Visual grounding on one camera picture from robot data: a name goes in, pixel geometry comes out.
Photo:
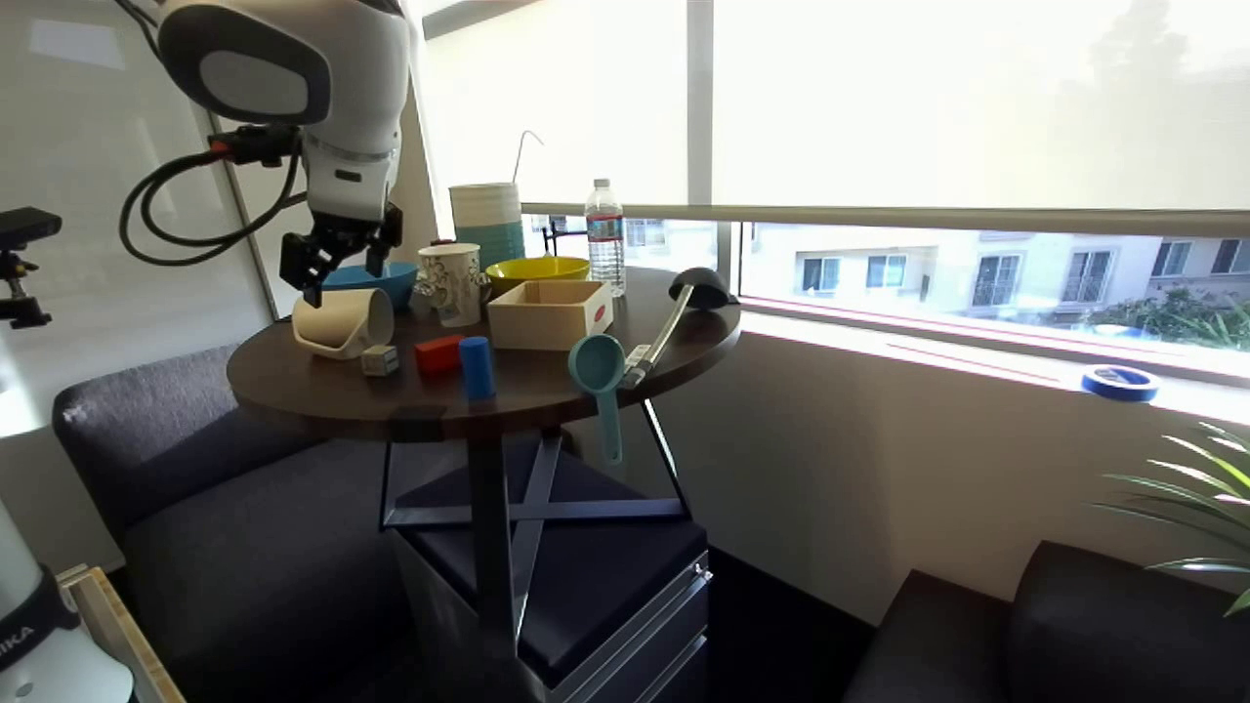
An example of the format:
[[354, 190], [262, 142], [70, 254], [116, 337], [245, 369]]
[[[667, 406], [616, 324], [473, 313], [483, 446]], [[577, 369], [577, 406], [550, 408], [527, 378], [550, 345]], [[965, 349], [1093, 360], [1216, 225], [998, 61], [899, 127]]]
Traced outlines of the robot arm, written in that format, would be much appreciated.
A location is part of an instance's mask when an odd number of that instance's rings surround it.
[[212, 114], [296, 131], [313, 229], [281, 239], [281, 278], [309, 306], [343, 257], [387, 263], [414, 60], [399, 0], [169, 0], [155, 56]]

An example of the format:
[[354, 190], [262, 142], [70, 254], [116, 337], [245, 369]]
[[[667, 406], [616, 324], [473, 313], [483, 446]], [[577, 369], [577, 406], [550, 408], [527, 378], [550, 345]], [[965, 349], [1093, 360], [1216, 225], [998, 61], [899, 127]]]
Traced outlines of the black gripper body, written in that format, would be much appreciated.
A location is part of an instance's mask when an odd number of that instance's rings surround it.
[[358, 254], [371, 273], [383, 273], [389, 250], [401, 242], [401, 209], [387, 205], [380, 221], [318, 216], [309, 234], [281, 239], [281, 280], [293, 283], [309, 306], [320, 299], [326, 278], [343, 257]]

